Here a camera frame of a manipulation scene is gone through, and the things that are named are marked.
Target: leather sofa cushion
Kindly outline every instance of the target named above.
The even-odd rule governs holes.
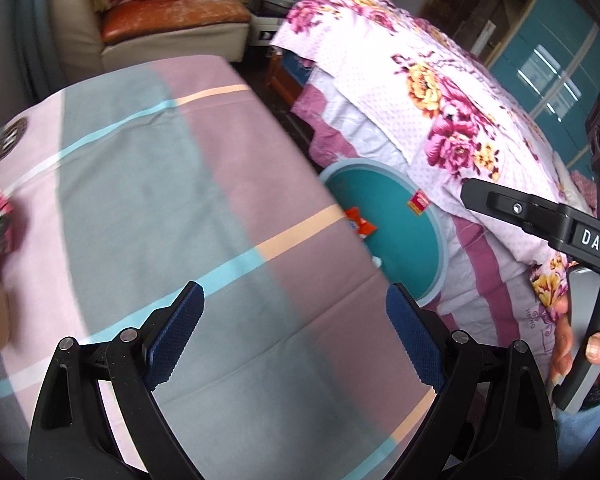
[[[100,20],[91,0],[48,0],[49,24],[69,84],[104,72]]]
[[[107,72],[156,59],[205,54],[239,62],[242,61],[248,34],[248,23],[218,23],[160,32],[108,46],[102,53],[102,62]]]
[[[102,41],[113,45],[158,32],[217,23],[249,23],[238,0],[136,0],[109,10],[102,20]]]

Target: dark wooden furniture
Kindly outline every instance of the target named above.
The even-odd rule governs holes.
[[[289,106],[296,102],[302,92],[298,81],[282,65],[282,54],[279,53],[275,53],[269,61],[265,83],[268,88],[273,88],[278,92]]]

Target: bed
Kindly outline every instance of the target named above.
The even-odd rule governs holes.
[[[207,479],[388,472],[434,394],[386,317],[382,273],[228,63],[124,69],[21,117],[0,160],[15,240],[0,268],[0,450],[20,472],[58,341],[109,340],[189,280],[205,312],[155,397]],[[103,388],[123,456],[141,466]]]
[[[474,56],[390,0],[303,0],[272,45],[301,60],[286,69],[303,85],[292,111],[315,131],[317,164],[383,162],[443,211],[449,272],[429,308],[485,344],[525,339],[547,373],[566,257],[459,199],[466,178],[483,178],[589,212],[528,114]]]

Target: yellow flower pattern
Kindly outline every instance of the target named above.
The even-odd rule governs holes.
[[[440,113],[442,91],[431,67],[425,63],[414,63],[407,74],[407,88],[413,104],[429,118]]]
[[[437,27],[434,27],[433,25],[431,25],[429,34],[436,41],[437,44],[440,44],[446,48],[451,47],[451,45],[449,44],[449,42],[446,38],[446,35],[443,34]]]
[[[559,298],[560,276],[557,272],[552,274],[540,274],[533,283],[533,288],[544,306],[553,306]]]
[[[561,254],[556,254],[555,258],[552,258],[549,262],[549,267],[551,270],[563,270],[564,269],[564,261],[562,259]]]
[[[381,8],[378,4],[376,4],[372,0],[350,0],[350,1],[359,6],[362,6],[362,7],[369,7],[372,9],[380,9]]]
[[[490,143],[485,142],[482,149],[474,153],[474,163],[487,171],[493,171],[496,160],[493,155],[493,146]]]

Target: pink flower pattern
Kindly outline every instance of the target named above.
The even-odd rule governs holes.
[[[286,16],[291,29],[299,34],[308,31],[310,28],[320,25],[321,20],[316,20],[317,16],[323,16],[327,13],[333,14],[336,19],[339,17],[338,9],[328,2],[322,0],[302,0],[295,4]]]
[[[410,68],[417,63],[400,54],[395,54],[392,59],[401,66],[398,74],[409,74]],[[496,140],[493,123],[455,83],[439,74],[435,77],[442,100],[424,145],[427,162],[456,179],[468,178],[470,175],[463,176],[462,170],[470,170],[478,176],[486,174],[497,182],[500,152],[493,142]]]
[[[388,31],[395,32],[398,14],[390,0],[301,0],[286,16],[292,30],[299,34],[319,25],[317,16],[327,12],[339,17],[339,9],[350,9],[359,16],[377,23]]]

